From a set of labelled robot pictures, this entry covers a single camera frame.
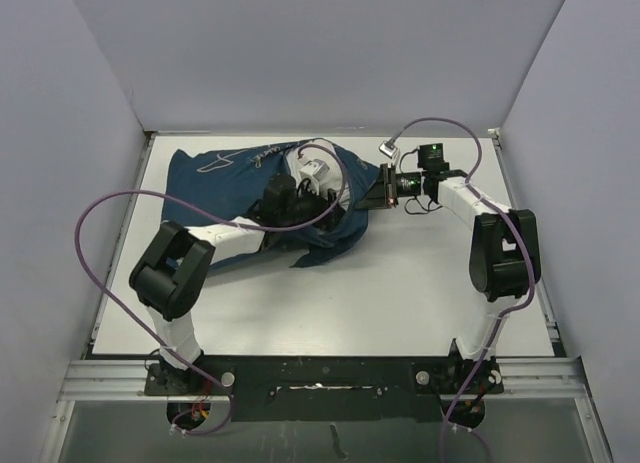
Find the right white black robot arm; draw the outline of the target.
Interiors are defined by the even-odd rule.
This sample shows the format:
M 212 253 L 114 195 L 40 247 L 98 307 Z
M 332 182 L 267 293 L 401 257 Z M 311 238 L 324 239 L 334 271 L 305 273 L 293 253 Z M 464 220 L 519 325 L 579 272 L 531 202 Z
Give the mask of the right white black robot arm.
M 530 210 L 500 204 L 477 189 L 467 172 L 444 159 L 441 143 L 412 153 L 417 170 L 402 172 L 383 164 L 375 183 L 356 204 L 359 210 L 390 209 L 401 198 L 423 195 L 456 215 L 471 231 L 468 272 L 479 302 L 471 320 L 454 339 L 461 356 L 445 367 L 448 385 L 469 391 L 481 379 L 476 361 L 490 360 L 509 316 L 533 302 L 541 277 L 537 221 Z

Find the white pillow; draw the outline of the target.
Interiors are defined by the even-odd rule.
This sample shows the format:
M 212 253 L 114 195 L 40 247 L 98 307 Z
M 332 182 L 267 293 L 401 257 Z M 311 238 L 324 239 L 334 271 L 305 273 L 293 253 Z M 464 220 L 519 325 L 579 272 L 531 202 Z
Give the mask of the white pillow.
M 337 193 L 338 204 L 347 211 L 351 203 L 350 183 L 343 179 L 343 172 L 338 163 L 340 160 L 346 164 L 346 158 L 338 155 L 337 147 L 333 143 L 322 138 L 314 139 L 303 142 L 296 149 L 287 150 L 284 155 L 287 172 L 294 178 L 297 187 L 302 187 L 300 168 L 313 159 L 324 161 L 329 166 L 329 172 L 323 178 L 318 195 L 327 198 L 328 192 L 334 190 Z

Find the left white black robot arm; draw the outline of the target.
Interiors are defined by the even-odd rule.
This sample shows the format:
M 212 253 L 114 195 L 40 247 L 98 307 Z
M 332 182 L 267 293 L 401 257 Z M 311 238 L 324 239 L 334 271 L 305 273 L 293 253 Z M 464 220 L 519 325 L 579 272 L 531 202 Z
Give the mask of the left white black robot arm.
M 347 186 L 327 185 L 307 175 L 297 181 L 288 174 L 271 177 L 262 198 L 228 225 L 183 227 L 162 223 L 129 276 L 129 286 L 147 308 L 155 332 L 162 340 L 160 361 L 168 382 L 180 393 L 200 388 L 204 370 L 198 360 L 191 310 L 197 302 L 210 267 L 215 263 L 258 253 L 285 227 L 334 227 L 343 214 L 340 198 Z

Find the dark blue embroidered pillowcase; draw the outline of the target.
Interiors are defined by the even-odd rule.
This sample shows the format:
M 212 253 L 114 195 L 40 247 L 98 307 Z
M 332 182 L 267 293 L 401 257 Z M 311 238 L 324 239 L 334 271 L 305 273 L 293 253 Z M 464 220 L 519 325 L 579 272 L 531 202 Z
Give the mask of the dark blue embroidered pillowcase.
M 166 193 L 209 214 L 232 220 L 262 198 L 271 177 L 290 175 L 284 160 L 285 152 L 312 140 L 213 150 L 195 156 L 178 150 L 169 163 Z M 308 227 L 287 232 L 276 241 L 280 248 L 307 248 L 293 264 L 295 268 L 310 268 L 336 259 L 353 248 L 368 229 L 369 212 L 356 210 L 354 205 L 374 184 L 379 169 L 355 153 L 335 146 L 338 155 L 346 158 L 344 166 L 350 183 L 351 203 L 333 231 Z

